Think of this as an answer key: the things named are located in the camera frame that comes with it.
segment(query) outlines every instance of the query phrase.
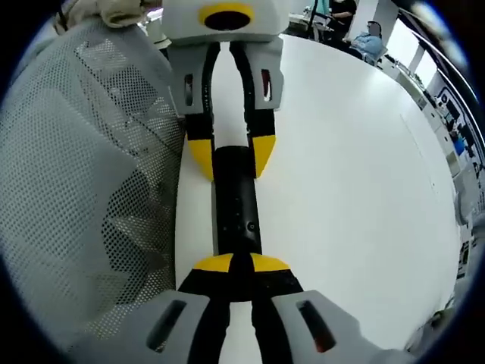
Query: desk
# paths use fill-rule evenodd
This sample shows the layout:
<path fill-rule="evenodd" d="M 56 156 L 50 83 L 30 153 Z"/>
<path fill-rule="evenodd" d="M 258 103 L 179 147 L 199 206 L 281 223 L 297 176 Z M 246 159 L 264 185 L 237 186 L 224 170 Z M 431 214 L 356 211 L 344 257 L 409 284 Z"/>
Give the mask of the desk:
<path fill-rule="evenodd" d="M 440 145 L 408 93 L 325 45 L 282 36 L 277 142 L 255 182 L 263 253 L 354 315 L 382 348 L 405 342 L 452 294 L 460 238 Z M 214 69 L 216 145 L 246 144 L 243 87 L 225 44 Z M 211 184 L 183 151 L 177 283 L 212 254 Z M 249 303 L 231 306 L 221 363 L 260 362 Z"/>

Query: white table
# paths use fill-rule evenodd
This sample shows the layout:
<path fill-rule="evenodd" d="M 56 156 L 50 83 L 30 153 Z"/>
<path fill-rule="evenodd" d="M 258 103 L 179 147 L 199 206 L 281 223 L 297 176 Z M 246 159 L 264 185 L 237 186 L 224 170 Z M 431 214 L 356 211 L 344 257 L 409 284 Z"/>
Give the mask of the white table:
<path fill-rule="evenodd" d="M 378 69 L 291 36 L 277 143 L 256 181 L 263 253 L 354 315 L 382 348 L 405 342 L 450 297 L 460 239 L 437 139 Z M 227 48 L 214 69 L 216 144 L 246 144 L 243 88 Z M 211 184 L 187 148 L 177 200 L 177 284 L 212 254 Z M 221 363 L 260 362 L 249 303 L 231 306 Z"/>

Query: wall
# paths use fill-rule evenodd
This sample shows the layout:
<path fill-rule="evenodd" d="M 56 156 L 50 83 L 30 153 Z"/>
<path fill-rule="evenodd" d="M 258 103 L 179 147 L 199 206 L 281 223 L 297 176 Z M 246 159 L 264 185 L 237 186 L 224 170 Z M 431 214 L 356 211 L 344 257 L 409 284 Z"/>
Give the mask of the wall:
<path fill-rule="evenodd" d="M 289 0 L 289 12 L 303 14 L 305 6 L 313 6 L 314 0 Z"/>
<path fill-rule="evenodd" d="M 387 44 L 391 37 L 398 12 L 399 9 L 392 0 L 380 0 L 377 4 L 373 19 L 382 26 L 382 41 L 384 45 Z"/>

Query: person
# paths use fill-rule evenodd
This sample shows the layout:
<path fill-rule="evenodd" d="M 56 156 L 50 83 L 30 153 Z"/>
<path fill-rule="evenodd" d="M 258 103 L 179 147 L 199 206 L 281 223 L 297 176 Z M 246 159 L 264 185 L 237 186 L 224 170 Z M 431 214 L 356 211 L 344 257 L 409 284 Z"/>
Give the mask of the person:
<path fill-rule="evenodd" d="M 371 20 L 367 23 L 367 29 L 367 32 L 362 33 L 352 41 L 331 41 L 326 44 L 369 64 L 375 64 L 384 49 L 381 27 L 378 22 Z"/>
<path fill-rule="evenodd" d="M 331 39 L 340 41 L 349 32 L 357 5 L 355 0 L 330 0 L 330 7 L 333 18 L 328 24 L 328 27 L 333 29 Z"/>

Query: black hole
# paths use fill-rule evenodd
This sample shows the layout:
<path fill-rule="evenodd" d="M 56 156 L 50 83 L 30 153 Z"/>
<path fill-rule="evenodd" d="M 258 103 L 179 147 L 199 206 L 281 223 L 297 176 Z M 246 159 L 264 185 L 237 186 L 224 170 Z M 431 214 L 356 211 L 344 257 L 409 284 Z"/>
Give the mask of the black hole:
<path fill-rule="evenodd" d="M 205 18 L 204 24 L 213 30 L 236 30 L 251 22 L 246 14 L 238 11 L 221 11 Z"/>
<path fill-rule="evenodd" d="M 313 304 L 310 301 L 303 301 L 297 306 L 311 332 L 317 351 L 325 353 L 333 348 L 336 344 L 335 339 Z"/>
<path fill-rule="evenodd" d="M 175 326 L 180 314 L 185 308 L 186 303 L 183 301 L 173 301 L 169 307 L 165 310 L 163 315 L 160 317 L 152 332 L 149 335 L 146 345 L 156 351 L 161 353 L 164 351 L 165 344 L 167 343 L 168 336 Z"/>
<path fill-rule="evenodd" d="M 194 102 L 194 94 L 193 94 L 193 82 L 194 76 L 191 74 L 187 74 L 185 76 L 185 104 L 187 106 L 192 106 Z"/>
<path fill-rule="evenodd" d="M 266 102 L 273 99 L 271 92 L 271 75 L 269 70 L 261 70 L 261 78 L 263 79 L 263 94 Z"/>

